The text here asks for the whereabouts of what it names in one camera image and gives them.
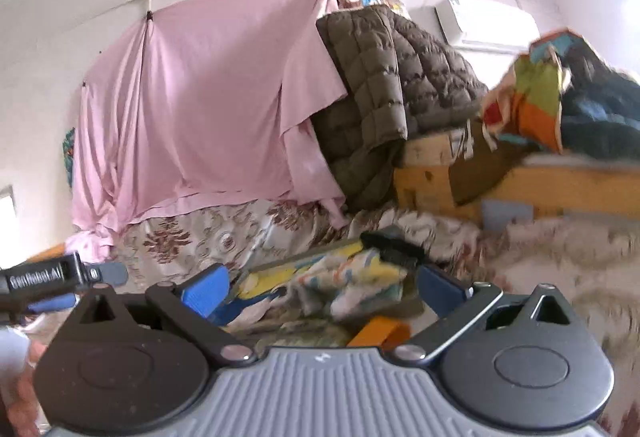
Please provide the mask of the person's left hand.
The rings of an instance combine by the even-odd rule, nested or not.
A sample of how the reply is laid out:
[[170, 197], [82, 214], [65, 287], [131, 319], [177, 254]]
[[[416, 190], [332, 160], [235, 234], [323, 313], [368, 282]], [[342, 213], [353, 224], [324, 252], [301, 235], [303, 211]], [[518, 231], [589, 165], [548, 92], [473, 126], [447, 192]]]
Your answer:
[[1, 397], [15, 436], [40, 436], [40, 404], [34, 387], [35, 368], [46, 351], [43, 343], [29, 339], [27, 347], [1, 346]]

